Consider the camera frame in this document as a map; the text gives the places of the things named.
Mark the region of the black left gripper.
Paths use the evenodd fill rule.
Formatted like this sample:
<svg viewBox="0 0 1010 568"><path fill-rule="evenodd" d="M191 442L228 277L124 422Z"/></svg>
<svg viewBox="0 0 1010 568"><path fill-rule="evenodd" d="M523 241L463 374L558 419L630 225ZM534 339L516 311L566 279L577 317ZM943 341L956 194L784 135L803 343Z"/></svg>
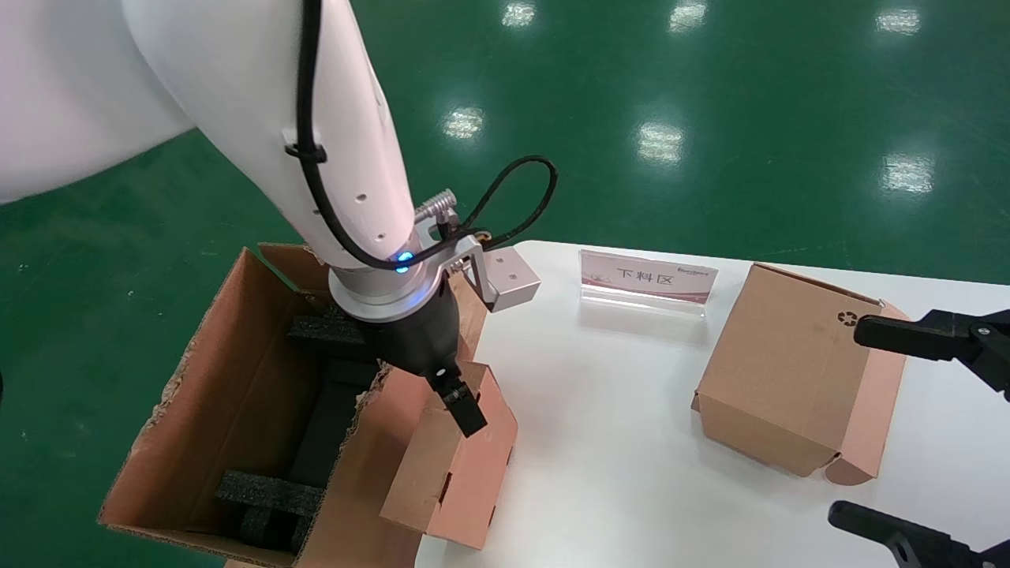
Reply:
<svg viewBox="0 0 1010 568"><path fill-rule="evenodd" d="M449 286L440 286L425 305L403 319L364 323L363 338L379 359L425 377L465 438L487 425L458 367L459 311Z"/></svg>

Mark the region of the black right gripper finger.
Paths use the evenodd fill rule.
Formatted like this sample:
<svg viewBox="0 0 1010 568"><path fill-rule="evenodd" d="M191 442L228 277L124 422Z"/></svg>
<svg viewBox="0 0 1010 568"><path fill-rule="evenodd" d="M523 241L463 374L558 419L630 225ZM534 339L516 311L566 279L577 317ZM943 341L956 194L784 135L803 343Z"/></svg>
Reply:
<svg viewBox="0 0 1010 568"><path fill-rule="evenodd" d="M971 316L930 310L905 321L868 314L855 324L856 344L931 361L957 361L992 391L1009 394L1009 310Z"/></svg>
<svg viewBox="0 0 1010 568"><path fill-rule="evenodd" d="M975 551L948 533L851 501L834 501L829 524L887 547L899 567L1008 567L1009 540Z"/></svg>

